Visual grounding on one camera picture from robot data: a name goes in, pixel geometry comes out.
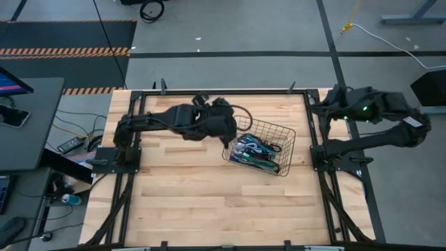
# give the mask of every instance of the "metal wire basket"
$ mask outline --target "metal wire basket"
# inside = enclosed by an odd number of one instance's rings
[[[237,126],[239,128],[247,128],[249,126],[250,119],[248,117],[237,115],[234,116],[234,119],[237,121]],[[285,128],[280,125],[275,125],[273,123],[253,119],[252,127],[248,131],[243,132],[237,130],[237,138],[247,133],[258,137],[269,144],[277,145],[282,149],[279,153],[275,154],[275,158],[274,160],[272,160],[273,162],[278,164],[277,167],[279,170],[277,172],[269,172],[259,167],[232,161],[231,155],[234,150],[234,144],[237,144],[237,139],[234,139],[229,144],[228,149],[223,149],[223,159],[232,163],[236,163],[238,165],[250,167],[252,169],[256,169],[276,176],[287,176],[291,166],[291,158],[293,157],[295,130]]]

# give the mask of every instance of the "wooden table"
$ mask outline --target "wooden table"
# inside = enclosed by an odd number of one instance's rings
[[[323,98],[327,89],[319,91]],[[128,111],[130,92],[113,93],[103,146],[114,146],[113,134]],[[186,142],[169,131],[143,132],[141,169],[134,180],[125,246],[160,246],[161,241],[168,241],[169,246],[283,245],[284,240],[293,245],[329,244],[302,95],[225,98],[247,108],[255,119],[296,131],[289,175],[276,177],[223,160],[219,139]],[[150,96],[145,110],[163,112],[191,99]],[[236,114],[244,115],[239,109]],[[346,124],[333,122],[330,137],[348,139]],[[373,238],[361,182],[342,172],[338,181],[347,213]],[[90,239],[107,217],[114,182],[115,176],[108,175],[91,192],[80,243]],[[338,226],[337,214],[332,212]],[[120,221],[118,216],[115,241]]]

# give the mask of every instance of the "gray floor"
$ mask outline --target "gray floor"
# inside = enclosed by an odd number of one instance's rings
[[[6,0],[0,19],[12,16],[18,0]],[[139,19],[134,8],[112,0],[97,0],[103,19]],[[422,0],[364,0],[355,22],[398,46],[413,50],[446,50],[446,26],[383,26],[380,15],[404,14]],[[353,28],[341,36],[355,0],[324,0],[338,51],[394,51],[393,48]],[[328,51],[315,0],[174,0],[168,1],[159,22],[138,22],[133,52],[225,52],[225,51]],[[446,15],[446,1],[431,10]],[[28,0],[20,20],[96,20],[90,0]],[[428,66],[446,64],[446,57],[420,58]],[[346,83],[352,87],[373,86],[400,91],[412,105],[419,105],[410,84],[426,70],[409,57],[340,58]],[[330,87],[336,76],[325,57],[224,57],[190,59],[131,59],[127,85],[130,89],[151,88],[165,78],[172,88]],[[60,109],[106,114],[110,95],[64,96]],[[91,116],[67,119],[88,128]],[[375,158],[369,166],[378,208],[389,243],[446,246],[446,175],[444,143],[446,116],[432,116],[433,130],[416,149],[381,147],[366,152]],[[360,132],[388,128],[390,123],[359,124]],[[64,125],[66,128],[77,128]],[[51,131],[49,143],[60,144],[71,136]],[[53,217],[66,208],[55,208]],[[47,224],[48,229],[83,220],[84,208],[70,217]],[[54,240],[35,240],[31,250],[71,247],[77,244],[80,228],[56,233]]]

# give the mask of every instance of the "black floor mat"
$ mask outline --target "black floor mat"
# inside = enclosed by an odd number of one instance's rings
[[[106,21],[104,26],[125,75],[136,22]],[[63,77],[66,94],[124,86],[99,22],[3,22],[4,30],[0,66],[18,77]]]

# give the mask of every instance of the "yellow cable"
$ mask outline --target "yellow cable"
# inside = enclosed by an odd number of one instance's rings
[[[353,18],[355,18],[355,16],[356,16],[357,10],[360,7],[360,3],[361,3],[361,0],[356,1],[355,7],[353,7],[353,10],[350,14],[350,17],[348,18],[346,26],[344,26],[342,28],[342,33],[346,32],[349,28],[353,27],[352,21],[353,21]]]
[[[64,132],[71,133],[72,135],[76,135],[76,136],[79,136],[79,137],[88,137],[88,138],[92,138],[92,136],[89,136],[89,135],[81,135],[81,134],[79,134],[79,133],[76,133],[76,132],[73,132],[73,131],[70,131],[70,130],[66,130],[66,129],[61,128],[60,126],[57,126],[57,125],[54,125],[54,124],[53,124],[53,126],[54,126],[55,128],[57,128],[57,129],[59,129],[59,130],[64,131]]]

